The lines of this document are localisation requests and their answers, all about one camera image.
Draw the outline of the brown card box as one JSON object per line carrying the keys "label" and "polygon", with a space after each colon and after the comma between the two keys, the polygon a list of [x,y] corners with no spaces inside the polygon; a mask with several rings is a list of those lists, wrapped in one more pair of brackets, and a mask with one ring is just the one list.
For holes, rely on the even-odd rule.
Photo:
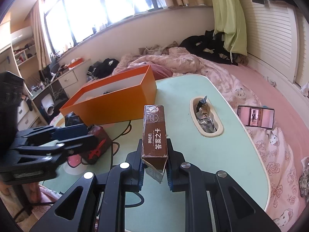
{"label": "brown card box", "polygon": [[162,105],[146,105],[143,115],[141,160],[146,173],[161,183],[168,161],[165,109]]}

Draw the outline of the black shiny lace bag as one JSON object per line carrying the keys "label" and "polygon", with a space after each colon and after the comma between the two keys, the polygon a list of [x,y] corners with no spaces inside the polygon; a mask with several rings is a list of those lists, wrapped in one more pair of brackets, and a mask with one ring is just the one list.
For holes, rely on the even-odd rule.
{"label": "black shiny lace bag", "polygon": [[70,112],[65,116],[65,127],[84,124],[80,116],[76,115],[74,112]]}

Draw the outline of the dark red textured pouch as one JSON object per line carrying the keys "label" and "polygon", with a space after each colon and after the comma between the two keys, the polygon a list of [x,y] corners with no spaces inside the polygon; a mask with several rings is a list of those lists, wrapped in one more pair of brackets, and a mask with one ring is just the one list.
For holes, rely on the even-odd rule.
{"label": "dark red textured pouch", "polygon": [[97,138],[97,145],[93,149],[81,153],[80,156],[83,164],[94,165],[112,145],[112,140],[101,126],[92,125],[88,128],[88,133]]}

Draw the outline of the white drawer cabinet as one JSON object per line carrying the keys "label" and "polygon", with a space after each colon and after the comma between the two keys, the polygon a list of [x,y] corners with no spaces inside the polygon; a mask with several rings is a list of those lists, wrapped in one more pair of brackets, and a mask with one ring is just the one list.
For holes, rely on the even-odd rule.
{"label": "white drawer cabinet", "polygon": [[91,59],[85,60],[59,78],[59,82],[68,98],[72,97],[84,84],[86,84],[88,68],[91,65]]}

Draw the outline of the pink floral quilt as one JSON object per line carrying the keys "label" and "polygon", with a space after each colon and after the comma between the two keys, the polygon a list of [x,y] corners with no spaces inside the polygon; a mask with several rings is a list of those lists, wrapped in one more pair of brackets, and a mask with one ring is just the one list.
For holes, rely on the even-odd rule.
{"label": "pink floral quilt", "polygon": [[282,231],[288,231],[301,215],[302,152],[308,155],[308,129],[290,103],[262,76],[243,66],[217,64],[190,54],[184,48],[170,48],[163,55],[124,55],[113,74],[150,65],[155,78],[200,74],[212,82],[233,110],[239,105],[267,105],[275,110],[272,130],[246,130],[265,165],[271,192],[268,215]]}

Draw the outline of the black clothes pile left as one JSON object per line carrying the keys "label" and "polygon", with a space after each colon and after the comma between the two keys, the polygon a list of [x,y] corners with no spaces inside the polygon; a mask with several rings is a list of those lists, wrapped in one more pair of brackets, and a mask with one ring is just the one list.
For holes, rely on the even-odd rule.
{"label": "black clothes pile left", "polygon": [[105,78],[111,75],[114,69],[118,66],[119,61],[116,59],[107,58],[103,62],[95,62],[88,68],[87,76],[89,78]]}

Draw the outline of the black clothes pile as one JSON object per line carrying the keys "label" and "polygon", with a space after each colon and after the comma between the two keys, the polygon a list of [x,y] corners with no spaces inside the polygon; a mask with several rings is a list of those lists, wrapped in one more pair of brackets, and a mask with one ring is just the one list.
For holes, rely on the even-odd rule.
{"label": "black clothes pile", "polygon": [[88,68],[87,76],[89,78],[105,78],[111,75],[114,69],[118,66],[119,61],[116,59],[107,58],[103,62],[95,62]]}
{"label": "black clothes pile", "polygon": [[224,48],[224,37],[223,32],[214,35],[214,30],[206,30],[204,35],[184,39],[179,47],[208,61],[237,66],[237,62],[231,60],[230,52]]}

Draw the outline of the beige window curtain left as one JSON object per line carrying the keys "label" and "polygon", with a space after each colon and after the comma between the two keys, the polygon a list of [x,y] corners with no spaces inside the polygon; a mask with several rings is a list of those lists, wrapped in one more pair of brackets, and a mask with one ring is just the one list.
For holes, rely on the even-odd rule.
{"label": "beige window curtain left", "polygon": [[39,70],[44,69],[51,63],[52,55],[46,31],[43,6],[43,0],[37,0],[29,13]]}

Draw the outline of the orange cardboard box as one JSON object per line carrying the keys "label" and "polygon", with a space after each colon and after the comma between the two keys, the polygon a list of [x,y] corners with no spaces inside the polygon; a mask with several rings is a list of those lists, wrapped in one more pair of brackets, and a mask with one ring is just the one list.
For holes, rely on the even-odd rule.
{"label": "orange cardboard box", "polygon": [[[113,93],[103,95],[106,91]],[[83,86],[60,111],[63,116],[74,112],[88,126],[142,119],[156,93],[151,66],[142,66]]]}

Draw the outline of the foil wrappers in slot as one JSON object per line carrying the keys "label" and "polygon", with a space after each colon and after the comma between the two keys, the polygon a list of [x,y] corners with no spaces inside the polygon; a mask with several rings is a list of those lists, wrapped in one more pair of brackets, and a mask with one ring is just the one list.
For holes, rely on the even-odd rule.
{"label": "foil wrappers in slot", "polygon": [[217,131],[214,121],[210,117],[210,111],[207,109],[207,96],[199,100],[195,108],[197,122],[206,133],[215,133]]}

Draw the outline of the patterned cloth on bed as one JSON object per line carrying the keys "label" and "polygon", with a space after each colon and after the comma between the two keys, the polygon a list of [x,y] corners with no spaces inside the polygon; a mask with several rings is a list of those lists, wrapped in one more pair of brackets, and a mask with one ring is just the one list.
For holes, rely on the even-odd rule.
{"label": "patterned cloth on bed", "polygon": [[308,203],[309,199],[309,158],[304,157],[301,160],[303,166],[302,175],[299,178],[299,188],[301,197],[305,198],[306,203]]}

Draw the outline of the smartphone on bed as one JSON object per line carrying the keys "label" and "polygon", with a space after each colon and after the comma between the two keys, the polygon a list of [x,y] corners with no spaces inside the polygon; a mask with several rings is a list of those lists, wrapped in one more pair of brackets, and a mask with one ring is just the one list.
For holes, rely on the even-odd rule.
{"label": "smartphone on bed", "polygon": [[259,127],[272,129],[274,125],[274,109],[267,107],[257,107],[239,105],[237,115],[240,121],[248,127]]}

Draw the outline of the black clothes pile right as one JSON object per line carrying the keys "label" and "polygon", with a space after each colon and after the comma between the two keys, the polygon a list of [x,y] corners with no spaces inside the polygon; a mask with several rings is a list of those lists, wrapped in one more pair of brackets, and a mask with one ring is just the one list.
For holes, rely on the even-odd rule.
{"label": "black clothes pile right", "polygon": [[206,30],[204,35],[184,39],[179,47],[208,61],[237,66],[237,62],[231,60],[230,52],[224,48],[224,37],[223,32],[214,35],[214,30]]}

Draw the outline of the green hanging cloth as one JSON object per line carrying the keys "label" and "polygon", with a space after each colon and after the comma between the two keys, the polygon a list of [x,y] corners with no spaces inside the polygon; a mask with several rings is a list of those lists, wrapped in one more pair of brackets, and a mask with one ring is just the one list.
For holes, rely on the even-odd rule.
{"label": "green hanging cloth", "polygon": [[212,0],[214,34],[224,33],[224,48],[230,53],[247,55],[247,28],[240,0]]}

